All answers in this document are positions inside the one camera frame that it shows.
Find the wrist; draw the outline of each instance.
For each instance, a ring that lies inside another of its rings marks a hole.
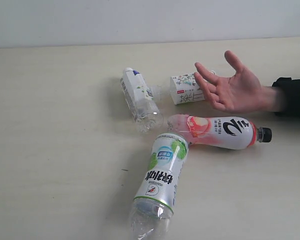
[[[262,111],[281,112],[285,108],[285,96],[278,87],[262,86],[260,105]]]

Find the bottle cap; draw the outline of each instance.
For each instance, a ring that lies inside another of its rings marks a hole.
[[[271,129],[267,127],[262,127],[262,133],[263,133],[262,143],[270,143],[272,139]]]

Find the jacket sleeve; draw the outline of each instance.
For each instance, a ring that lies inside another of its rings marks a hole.
[[[280,77],[272,84],[280,88],[285,96],[285,108],[276,112],[277,116],[300,118],[300,79],[292,80],[291,77]]]

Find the table surface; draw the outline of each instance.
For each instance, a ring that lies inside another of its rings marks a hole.
[[[0,240],[125,240],[160,130],[135,130],[119,80],[168,90],[199,61],[219,75],[233,50],[271,85],[300,78],[300,38],[0,49]],[[227,116],[206,102],[159,104],[165,119]],[[197,145],[178,185],[169,240],[300,240],[300,120],[240,115],[273,131],[245,150]]]

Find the hand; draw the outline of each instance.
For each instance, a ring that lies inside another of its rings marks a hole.
[[[195,63],[198,71],[194,74],[195,81],[214,109],[229,113],[280,110],[282,104],[278,104],[276,88],[261,86],[256,75],[233,52],[226,51],[224,57],[235,70],[232,77],[214,75],[199,62]]]

